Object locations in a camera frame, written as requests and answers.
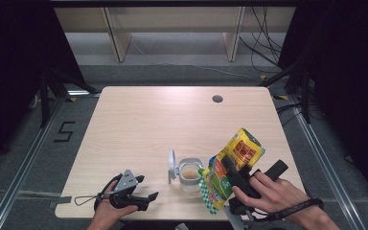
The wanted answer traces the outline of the person's right hand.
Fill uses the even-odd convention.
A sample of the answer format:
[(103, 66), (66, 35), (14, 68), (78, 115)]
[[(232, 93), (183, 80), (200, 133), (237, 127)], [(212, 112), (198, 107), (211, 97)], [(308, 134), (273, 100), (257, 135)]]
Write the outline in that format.
[(263, 172), (255, 172), (249, 179), (249, 184), (261, 197), (248, 196), (238, 186), (233, 186), (232, 190), (236, 198), (248, 207), (257, 208), (269, 214), (291, 208), (309, 199), (289, 181), (281, 178), (273, 181)]

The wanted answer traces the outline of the metal floor rail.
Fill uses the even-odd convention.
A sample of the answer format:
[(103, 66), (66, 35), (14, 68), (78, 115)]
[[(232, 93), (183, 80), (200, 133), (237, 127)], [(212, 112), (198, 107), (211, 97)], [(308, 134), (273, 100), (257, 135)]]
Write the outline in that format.
[(86, 219), (59, 218), (57, 206), (82, 137), (97, 104), (97, 95), (49, 99), (51, 117), (41, 127), (40, 100), (31, 103), (13, 137), (0, 154), (0, 230), (82, 229)]
[(298, 124), (302, 128), (313, 154), (321, 168), (328, 184), (333, 191), (333, 195), (339, 204), (341, 211), (343, 212), (346, 220), (348, 221), (352, 230), (367, 230), (367, 227), (360, 216), (357, 207), (351, 200), (347, 190), (342, 185), (340, 178), (338, 177), (331, 161), (329, 160), (326, 152), (324, 151), (316, 133), (314, 132), (311, 124), (306, 122), (303, 116), (302, 108), (295, 108), (294, 113), (296, 115)]

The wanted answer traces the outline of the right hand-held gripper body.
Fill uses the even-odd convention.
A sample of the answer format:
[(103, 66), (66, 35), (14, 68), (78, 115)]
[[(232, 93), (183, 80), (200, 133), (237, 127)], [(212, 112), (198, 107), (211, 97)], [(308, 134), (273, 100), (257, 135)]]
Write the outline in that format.
[[(272, 181), (276, 181), (278, 177), (284, 173), (288, 169), (286, 163), (282, 160), (278, 160), (272, 167), (270, 167), (264, 174), (269, 177)], [(245, 186), (237, 186), (239, 187), (247, 196), (253, 198), (261, 198), (262, 196), (250, 185), (249, 179), (246, 182)], [(254, 208), (247, 207), (246, 205), (242, 204), (236, 197), (229, 199), (229, 212), (231, 215), (235, 215), (237, 217), (241, 217), (247, 215), (251, 221), (255, 218), (252, 216), (252, 213), (255, 211)]]

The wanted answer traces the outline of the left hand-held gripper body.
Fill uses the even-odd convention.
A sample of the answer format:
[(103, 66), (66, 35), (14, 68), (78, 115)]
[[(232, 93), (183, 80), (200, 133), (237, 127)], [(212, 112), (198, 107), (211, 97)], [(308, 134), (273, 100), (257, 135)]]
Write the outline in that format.
[(112, 188), (109, 196), (110, 204), (117, 209), (135, 205), (139, 210), (140, 203), (144, 197), (133, 195), (136, 187), (140, 184), (136, 182), (135, 175), (131, 170), (126, 170), (122, 175), (117, 176), (117, 180), (118, 182)]

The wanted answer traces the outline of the clear jar with gray lid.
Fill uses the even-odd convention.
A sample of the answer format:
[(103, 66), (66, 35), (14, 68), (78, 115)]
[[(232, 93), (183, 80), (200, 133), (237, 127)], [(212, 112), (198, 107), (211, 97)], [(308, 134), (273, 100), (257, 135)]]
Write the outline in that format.
[(194, 157), (183, 158), (176, 162), (174, 150), (169, 150), (169, 183), (178, 179), (179, 187), (183, 192), (194, 195), (200, 191), (199, 181), (201, 175), (198, 171), (202, 168), (201, 160)]

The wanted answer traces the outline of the yellow green seasoning pouch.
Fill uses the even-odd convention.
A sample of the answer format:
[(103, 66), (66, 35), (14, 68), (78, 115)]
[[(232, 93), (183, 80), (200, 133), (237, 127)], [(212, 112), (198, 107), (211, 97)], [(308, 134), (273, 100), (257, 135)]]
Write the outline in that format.
[(265, 147), (242, 127), (218, 154), (210, 158), (208, 167), (198, 171), (201, 175), (199, 181), (201, 196), (211, 215), (215, 215), (233, 194), (233, 186), (229, 183), (220, 160), (228, 155), (239, 171), (245, 165), (252, 169), (264, 154)]

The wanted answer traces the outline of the black metal stand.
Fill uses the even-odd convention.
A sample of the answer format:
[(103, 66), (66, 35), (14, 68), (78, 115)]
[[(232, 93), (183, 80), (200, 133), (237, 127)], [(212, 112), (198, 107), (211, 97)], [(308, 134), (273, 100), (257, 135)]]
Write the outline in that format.
[(75, 77), (55, 68), (46, 68), (39, 77), (39, 93), (42, 112), (41, 127), (45, 127), (49, 123), (51, 117), (48, 89), (52, 90), (56, 98), (64, 98), (67, 95), (67, 90), (64, 86), (66, 82), (76, 85), (89, 94), (100, 93), (99, 89), (88, 85), (82, 75)]
[(294, 94), (297, 91), (301, 92), (301, 109), (303, 118), (309, 124), (311, 122), (309, 114), (309, 100), (310, 100), (310, 76), (303, 59), (296, 59), (289, 67), (283, 69), (280, 73), (274, 75), (268, 80), (264, 80), (261, 86), (268, 87), (280, 79), (288, 77), (285, 85), (285, 90), (288, 94)]

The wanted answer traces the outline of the person's left hand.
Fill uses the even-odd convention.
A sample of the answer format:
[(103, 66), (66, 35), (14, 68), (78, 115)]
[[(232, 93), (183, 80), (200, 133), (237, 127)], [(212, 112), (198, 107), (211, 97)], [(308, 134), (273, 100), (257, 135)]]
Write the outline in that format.
[(130, 215), (138, 210), (135, 205), (130, 205), (121, 209), (114, 208), (109, 202), (109, 192), (112, 187), (116, 184), (116, 181), (112, 182), (105, 190), (103, 199), (98, 204), (95, 214), (91, 220), (92, 222), (100, 222), (104, 224), (115, 224), (124, 216)]

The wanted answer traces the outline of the dark curtain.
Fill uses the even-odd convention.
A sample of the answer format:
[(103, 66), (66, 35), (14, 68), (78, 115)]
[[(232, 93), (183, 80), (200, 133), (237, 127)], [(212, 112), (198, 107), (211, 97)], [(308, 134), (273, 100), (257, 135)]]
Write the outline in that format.
[(303, 0), (292, 16), (279, 65), (315, 38), (306, 58), (320, 107), (368, 182), (368, 0)]
[(42, 83), (84, 84), (50, 0), (0, 0), (0, 152)]

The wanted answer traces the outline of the light wooden shelf unit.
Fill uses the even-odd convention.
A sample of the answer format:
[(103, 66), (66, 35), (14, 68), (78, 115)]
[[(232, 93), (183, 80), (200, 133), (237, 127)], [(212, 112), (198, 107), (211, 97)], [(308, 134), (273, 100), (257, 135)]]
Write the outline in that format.
[(134, 33), (220, 33), (229, 61), (236, 59), (240, 35), (262, 26), (285, 33), (294, 7), (55, 8), (66, 33), (106, 33), (115, 60), (122, 62)]

